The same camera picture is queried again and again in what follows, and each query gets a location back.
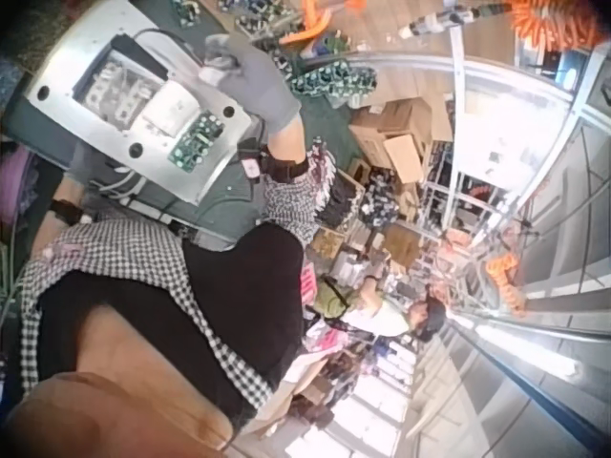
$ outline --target gray glove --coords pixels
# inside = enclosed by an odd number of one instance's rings
[[[104,155],[82,140],[76,142],[74,147],[73,160],[70,167],[64,173],[72,181],[76,181],[87,187],[94,175],[94,171],[99,170],[104,165]]]
[[[219,89],[243,108],[259,115],[270,135],[277,134],[299,113],[301,103],[267,54],[238,35],[218,34],[206,38],[206,57],[233,57],[238,68],[229,70]]]

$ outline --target green circuit board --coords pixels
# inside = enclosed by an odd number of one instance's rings
[[[224,124],[212,113],[206,111],[200,114],[174,147],[168,159],[185,172],[193,172],[196,166],[205,160],[224,127]]]

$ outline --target purple object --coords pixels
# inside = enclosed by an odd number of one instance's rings
[[[25,174],[33,154],[25,147],[2,158],[0,162],[0,222],[12,226],[19,212],[19,198],[22,193]]]

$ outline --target white t-shirt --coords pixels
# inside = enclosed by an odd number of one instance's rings
[[[405,334],[410,325],[404,318],[399,304],[389,299],[382,300],[382,306],[371,316],[367,310],[352,310],[347,312],[342,320],[354,327],[363,329],[379,336],[394,337]]]

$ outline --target black hair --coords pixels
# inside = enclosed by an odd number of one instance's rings
[[[428,317],[418,326],[419,331],[415,331],[412,335],[419,341],[428,343],[446,322],[446,306],[438,298],[429,294],[425,303],[427,304]]]

